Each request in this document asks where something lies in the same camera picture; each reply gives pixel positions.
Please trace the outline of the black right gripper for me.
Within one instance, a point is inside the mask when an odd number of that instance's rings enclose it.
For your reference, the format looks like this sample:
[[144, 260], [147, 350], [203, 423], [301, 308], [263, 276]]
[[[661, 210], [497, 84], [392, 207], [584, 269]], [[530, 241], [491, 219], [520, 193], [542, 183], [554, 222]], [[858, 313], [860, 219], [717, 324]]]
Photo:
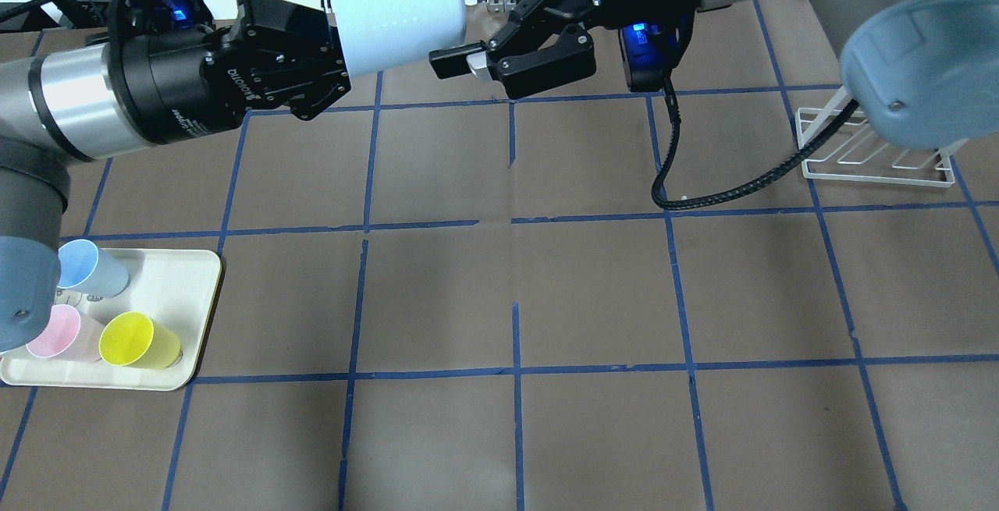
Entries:
[[428, 63], [439, 80], [475, 75], [502, 84], [509, 99], [530, 98], [596, 73], [593, 27], [662, 23], [696, 7], [697, 0], [517, 0], [495, 34], [432, 50]]

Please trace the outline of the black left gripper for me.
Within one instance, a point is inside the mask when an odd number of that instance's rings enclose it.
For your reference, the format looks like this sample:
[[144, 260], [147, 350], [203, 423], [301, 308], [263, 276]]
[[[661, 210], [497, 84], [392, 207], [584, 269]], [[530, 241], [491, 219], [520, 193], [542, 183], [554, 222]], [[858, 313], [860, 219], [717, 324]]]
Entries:
[[248, 112], [286, 107], [309, 121], [352, 80], [338, 29], [286, 0], [236, 0], [236, 19], [140, 34], [109, 31], [112, 85], [139, 137], [166, 145], [234, 130]]

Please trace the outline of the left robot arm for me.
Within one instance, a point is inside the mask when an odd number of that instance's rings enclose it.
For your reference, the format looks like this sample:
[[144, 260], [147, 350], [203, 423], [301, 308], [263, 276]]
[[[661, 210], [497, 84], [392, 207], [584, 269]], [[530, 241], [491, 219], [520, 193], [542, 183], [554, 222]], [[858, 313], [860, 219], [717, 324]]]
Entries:
[[236, 19], [172, 9], [164, 27], [120, 0], [106, 38], [2, 66], [2, 350], [45, 329], [70, 166], [234, 130], [248, 112], [314, 119], [352, 87], [322, 11], [236, 0]]

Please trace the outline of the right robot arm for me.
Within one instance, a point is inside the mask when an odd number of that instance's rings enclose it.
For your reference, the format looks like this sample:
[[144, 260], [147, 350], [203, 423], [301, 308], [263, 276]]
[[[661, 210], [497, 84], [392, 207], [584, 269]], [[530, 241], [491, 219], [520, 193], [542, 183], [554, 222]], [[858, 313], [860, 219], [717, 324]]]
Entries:
[[[684, 31], [693, 13], [748, 0], [517, 0], [486, 41], [429, 55], [436, 76], [475, 74], [528, 98], [595, 74], [593, 27]], [[997, 132], [997, 0], [809, 0], [840, 80], [884, 139], [942, 148]]]

